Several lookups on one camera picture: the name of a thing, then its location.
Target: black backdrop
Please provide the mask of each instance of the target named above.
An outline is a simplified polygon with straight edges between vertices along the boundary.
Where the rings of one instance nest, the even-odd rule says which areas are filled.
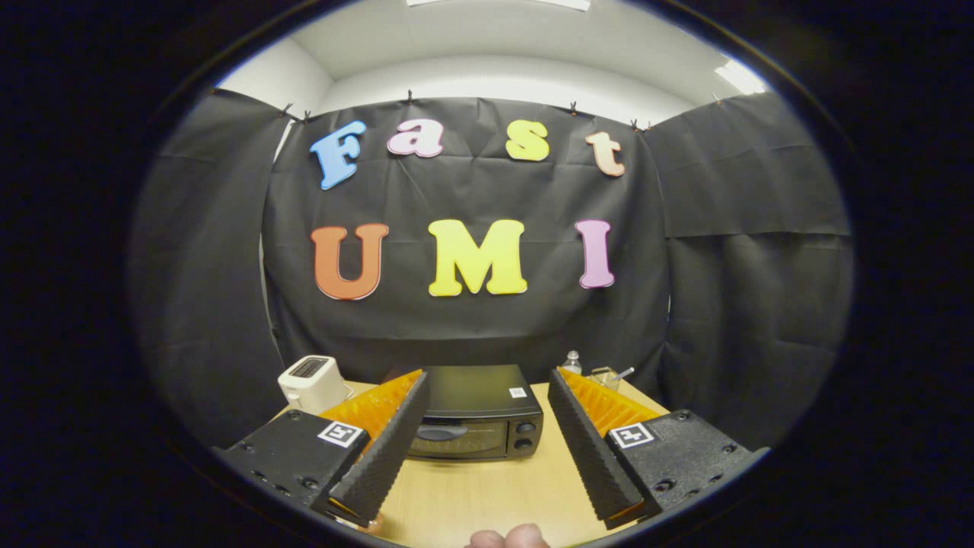
[[[646,133],[672,305],[661,400],[776,445],[844,336],[853,256],[839,185],[781,97],[724,99]]]
[[[264,312],[260,224],[287,118],[216,92],[159,151],[132,224],[129,293],[155,388],[209,445],[281,410]]]
[[[441,154],[388,151],[396,126],[416,118],[445,126]],[[157,389],[207,444],[227,446],[278,411],[276,376],[308,354],[335,356],[351,380],[516,363],[540,382],[576,349],[587,370],[634,367],[630,380],[651,397],[752,448],[787,433],[832,367],[851,291],[849,230],[827,162],[778,96],[725,99],[638,132],[518,101],[368,105],[295,123],[272,169],[287,119],[237,94],[206,96],[160,153],[134,227],[143,352]],[[548,128],[543,161],[507,155],[516,119]],[[357,171],[322,191],[310,149],[354,120],[368,128]],[[620,143],[624,175],[595,165],[584,138],[599,131]],[[428,226],[445,218],[476,242],[498,219],[522,221],[527,292],[431,296]],[[587,218],[612,225],[608,288],[579,284],[575,222]],[[353,234],[369,222],[390,228],[378,288],[327,297],[310,234],[349,231],[340,267],[353,279]]]
[[[406,120],[444,125],[443,151],[432,158],[398,156],[387,140]],[[540,162],[511,159],[507,125],[518,119],[547,127],[550,152]],[[319,188],[312,144],[360,120],[357,171]],[[585,137],[605,131],[619,142],[619,177],[595,165]],[[394,366],[518,364],[530,382],[544,381],[569,350],[587,368],[635,367],[654,388],[666,326],[667,268],[656,169],[649,147],[623,124],[550,106],[480,98],[420,99],[332,112],[297,124],[275,164],[264,214],[264,254],[271,312],[288,363],[307,354],[338,359],[352,380],[381,381]],[[575,223],[612,225],[608,258],[615,283],[586,290]],[[458,219],[479,245],[498,219],[524,224],[520,237],[523,294],[466,288],[432,296],[436,241],[428,226]],[[355,228],[383,222],[382,277],[362,300],[331,299],[314,280],[311,232],[342,226],[340,266],[361,269]]]

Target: ceiling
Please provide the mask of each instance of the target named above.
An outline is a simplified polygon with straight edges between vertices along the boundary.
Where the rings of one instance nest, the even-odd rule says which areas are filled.
[[[402,62],[463,55],[552,59],[608,70],[701,105],[740,91],[717,50],[644,8],[593,0],[587,12],[531,0],[362,0],[291,36],[336,81]]]

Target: yellow letter m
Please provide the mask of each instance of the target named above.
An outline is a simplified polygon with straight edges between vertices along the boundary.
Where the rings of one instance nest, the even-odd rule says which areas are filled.
[[[430,284],[433,296],[454,296],[464,287],[457,282],[456,270],[464,277],[470,292],[480,291],[492,269],[487,291],[491,294],[522,294],[528,282],[521,278],[520,237],[524,224],[516,220],[494,221],[478,248],[464,224],[456,219],[430,223],[436,237],[436,281]]]

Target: white wall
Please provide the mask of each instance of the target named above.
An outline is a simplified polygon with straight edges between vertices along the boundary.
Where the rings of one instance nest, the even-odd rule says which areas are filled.
[[[301,118],[305,110],[319,113],[332,85],[331,77],[297,42],[290,38],[243,63],[217,87],[260,99]]]
[[[316,113],[373,102],[414,98],[479,97],[569,107],[622,123],[657,124],[694,107],[631,78],[546,59],[458,56],[411,61],[339,80]]]

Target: foam letter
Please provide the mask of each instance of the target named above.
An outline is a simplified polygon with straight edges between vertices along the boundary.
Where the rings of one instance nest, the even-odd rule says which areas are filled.
[[[579,279],[583,288],[608,288],[616,281],[609,272],[606,234],[612,227],[604,220],[580,220],[575,229],[581,234],[581,244],[585,249],[585,273]]]
[[[362,272],[357,280],[346,280],[338,270],[339,244],[348,231],[325,226],[311,233],[315,242],[315,282],[322,293],[339,300],[366,298],[379,287],[382,272],[382,239],[389,234],[385,224],[363,224],[356,229],[362,241]]]
[[[476,294],[491,269],[487,291],[491,294],[522,294],[528,282],[521,278],[519,243],[524,225],[516,220],[496,220],[478,248],[464,224],[456,219],[430,223],[436,237],[436,280],[430,284],[433,296],[454,296],[464,287],[457,282],[456,270]]]
[[[331,188],[356,172],[356,165],[346,164],[345,157],[358,157],[360,149],[358,139],[354,136],[361,135],[364,131],[365,124],[355,120],[348,126],[311,145],[311,151],[318,155],[318,162],[321,163],[321,174],[324,176],[321,179],[321,190]],[[338,141],[342,137],[345,140],[339,144]]]
[[[443,124],[435,120],[406,120],[396,130],[407,133],[395,134],[389,139],[388,148],[392,154],[415,153],[423,158],[432,158],[443,151],[443,145],[439,143],[443,138]]]
[[[625,166],[616,163],[616,155],[622,148],[605,132],[592,134],[585,138],[585,142],[595,149],[595,164],[607,176],[620,176],[625,173]]]
[[[540,162],[547,158],[547,128],[541,122],[514,120],[507,126],[507,154],[515,160]]]

